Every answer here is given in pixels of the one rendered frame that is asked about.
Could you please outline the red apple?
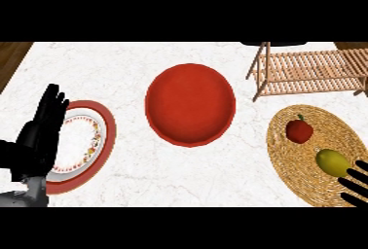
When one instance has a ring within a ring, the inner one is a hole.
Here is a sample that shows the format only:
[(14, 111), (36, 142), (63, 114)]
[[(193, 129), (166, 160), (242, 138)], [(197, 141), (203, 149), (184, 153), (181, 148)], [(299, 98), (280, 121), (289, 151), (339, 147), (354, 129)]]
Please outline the red apple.
[(296, 120), (292, 120), (286, 124), (286, 139), (296, 143), (302, 144), (313, 134), (313, 127), (304, 121), (302, 116), (296, 115)]

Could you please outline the red round bowl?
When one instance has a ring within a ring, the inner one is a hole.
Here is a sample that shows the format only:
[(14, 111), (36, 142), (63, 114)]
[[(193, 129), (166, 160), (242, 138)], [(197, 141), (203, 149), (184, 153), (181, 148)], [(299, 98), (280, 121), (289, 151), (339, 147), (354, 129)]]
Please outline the red round bowl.
[(144, 95), (144, 116), (156, 135), (172, 145), (203, 146), (230, 127), (236, 112), (233, 89), (224, 76), (194, 63), (169, 67)]

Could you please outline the black object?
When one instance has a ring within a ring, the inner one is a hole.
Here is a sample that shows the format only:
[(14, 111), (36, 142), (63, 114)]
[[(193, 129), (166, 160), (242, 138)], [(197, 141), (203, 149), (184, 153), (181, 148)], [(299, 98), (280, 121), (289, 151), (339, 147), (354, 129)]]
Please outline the black object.
[[(262, 42), (240, 42), (246, 46), (259, 46)], [(301, 46), (307, 42), (270, 42), (270, 47), (287, 47), (287, 46)]]

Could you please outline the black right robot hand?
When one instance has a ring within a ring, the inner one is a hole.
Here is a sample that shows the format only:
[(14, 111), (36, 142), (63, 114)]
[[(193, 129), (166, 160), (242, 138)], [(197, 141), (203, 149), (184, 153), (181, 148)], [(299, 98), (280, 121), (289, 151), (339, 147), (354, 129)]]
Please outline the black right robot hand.
[[(368, 172), (368, 163), (363, 160), (357, 160), (354, 162), (354, 165)], [(347, 175), (357, 180), (360, 183), (368, 185), (368, 175), (360, 173), (357, 170), (348, 168), (345, 170)], [(339, 184), (348, 188), (357, 195), (363, 196), (368, 198), (368, 188), (361, 187), (357, 185), (354, 182), (350, 180), (344, 179), (342, 177), (338, 178)], [(341, 193), (341, 199), (351, 204), (357, 208), (366, 208), (368, 209), (368, 202), (363, 201), (360, 198), (352, 196), (348, 193)]]

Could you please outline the wooden tiered shelf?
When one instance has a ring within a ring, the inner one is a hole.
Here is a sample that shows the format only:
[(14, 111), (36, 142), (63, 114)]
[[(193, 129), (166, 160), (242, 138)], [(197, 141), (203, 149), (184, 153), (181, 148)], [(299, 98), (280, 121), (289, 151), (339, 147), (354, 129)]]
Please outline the wooden tiered shelf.
[(368, 49), (270, 53), (261, 42), (245, 78), (253, 76), (255, 94), (285, 95), (351, 90), (368, 96)]

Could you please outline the yellow-green lemon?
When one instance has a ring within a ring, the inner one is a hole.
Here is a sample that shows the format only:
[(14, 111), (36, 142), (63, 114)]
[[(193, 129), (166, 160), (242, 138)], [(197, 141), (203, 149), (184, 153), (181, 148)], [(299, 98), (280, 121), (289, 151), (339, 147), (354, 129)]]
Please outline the yellow-green lemon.
[(339, 152), (323, 149), (317, 152), (314, 160), (319, 168), (327, 175), (333, 177), (347, 175), (345, 171), (350, 168), (350, 163)]

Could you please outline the round woven straw placemat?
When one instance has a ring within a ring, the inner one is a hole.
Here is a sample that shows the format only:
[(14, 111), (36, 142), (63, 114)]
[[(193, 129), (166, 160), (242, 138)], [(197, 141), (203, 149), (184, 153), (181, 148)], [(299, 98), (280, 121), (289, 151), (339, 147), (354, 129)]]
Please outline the round woven straw placemat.
[[(302, 144), (286, 139), (286, 124), (302, 116), (313, 134)], [(368, 149), (350, 126), (326, 110), (310, 105), (290, 105), (273, 116), (267, 128), (267, 153), (277, 175), (292, 193), (316, 207), (350, 207), (341, 193), (358, 196), (327, 175), (316, 164), (321, 149), (335, 150), (345, 157), (350, 167), (355, 160), (368, 162)]]

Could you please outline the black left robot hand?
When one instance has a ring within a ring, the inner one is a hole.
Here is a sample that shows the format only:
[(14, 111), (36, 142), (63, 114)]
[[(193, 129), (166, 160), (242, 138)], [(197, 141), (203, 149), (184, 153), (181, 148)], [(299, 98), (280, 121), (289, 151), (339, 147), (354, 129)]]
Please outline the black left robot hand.
[(33, 118), (23, 125), (14, 142), (0, 140), (0, 168), (7, 168), (11, 181), (29, 177), (44, 177), (52, 167), (58, 131), (64, 119), (69, 100), (50, 84), (38, 101)]

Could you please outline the red-rimmed patterned plate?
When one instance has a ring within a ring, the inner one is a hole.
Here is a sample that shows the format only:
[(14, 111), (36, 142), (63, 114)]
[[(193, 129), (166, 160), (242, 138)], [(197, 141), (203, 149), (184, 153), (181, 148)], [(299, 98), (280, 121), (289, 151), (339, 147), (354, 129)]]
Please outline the red-rimmed patterned plate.
[(45, 177), (47, 194), (63, 194), (91, 179), (110, 156), (115, 137), (109, 109), (95, 101), (73, 101), (61, 124), (55, 161)]

